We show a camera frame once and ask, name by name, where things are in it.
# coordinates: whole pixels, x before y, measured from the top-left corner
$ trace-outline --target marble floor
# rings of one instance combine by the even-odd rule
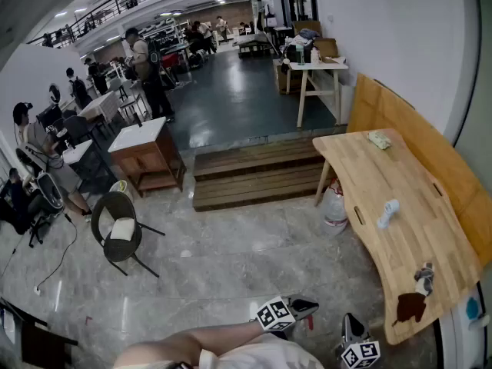
[[[185,163],[191,171],[192,158]],[[105,260],[89,224],[74,216],[77,241],[37,296],[34,286],[56,267],[75,236],[75,228],[59,217],[43,245],[31,249],[24,236],[0,280],[2,296],[79,341],[71,350],[76,368],[111,367],[138,341],[248,321],[257,305],[297,292],[318,300],[320,309],[314,329],[297,324],[294,339],[326,368],[338,367],[334,349],[348,311],[366,320],[380,341],[383,358],[376,367],[437,366],[432,327],[398,346],[387,345],[383,291],[373,261],[350,227],[327,236],[312,198],[196,213],[193,187],[188,172],[182,193],[155,191],[135,199],[139,221],[166,233],[144,231],[137,252],[159,279],[132,260],[122,263],[125,277]],[[19,236],[2,223],[0,239],[3,271]]]

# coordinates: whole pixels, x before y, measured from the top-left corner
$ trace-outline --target white plastic bag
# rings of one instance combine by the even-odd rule
[[[323,226],[329,236],[340,234],[347,227],[344,192],[338,179],[331,179],[320,206]]]

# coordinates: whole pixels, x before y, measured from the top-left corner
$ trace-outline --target backpack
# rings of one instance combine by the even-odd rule
[[[87,89],[85,88],[84,82],[78,77],[74,81],[70,81],[71,88],[74,92],[74,96],[80,101],[83,102],[87,97]]]

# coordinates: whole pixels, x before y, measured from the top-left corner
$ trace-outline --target grey floor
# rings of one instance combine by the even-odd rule
[[[273,57],[243,58],[237,51],[212,55],[191,81],[170,94],[176,111],[171,126],[179,149],[296,132],[299,94],[280,95]],[[333,115],[318,97],[306,98],[303,130],[334,127]]]
[[[191,170],[192,158],[185,162]],[[337,367],[334,349],[347,311],[368,321],[380,341],[383,359],[377,367],[436,367],[432,327],[396,347],[386,344],[383,292],[373,261],[350,227],[335,238],[326,235],[312,198],[196,213],[193,187],[188,172],[182,193],[155,191],[135,199],[139,221],[167,234],[146,231],[138,249],[159,279],[133,261],[122,264],[128,277],[119,273],[105,260],[89,224],[74,216],[78,239],[42,285],[41,296],[35,295],[35,284],[55,268],[75,236],[60,217],[45,232],[43,245],[31,249],[27,237],[21,241],[0,281],[2,295],[78,340],[80,347],[72,349],[77,368],[111,367],[138,341],[248,321],[252,306],[295,292],[320,302],[314,329],[298,324],[294,339],[326,368]],[[3,270],[18,242],[10,224],[2,224],[0,240]]]

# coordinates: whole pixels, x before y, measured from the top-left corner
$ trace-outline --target red object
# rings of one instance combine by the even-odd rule
[[[172,55],[162,56],[162,65],[164,68],[170,68],[175,65],[179,65],[179,57],[177,53],[173,53]]]

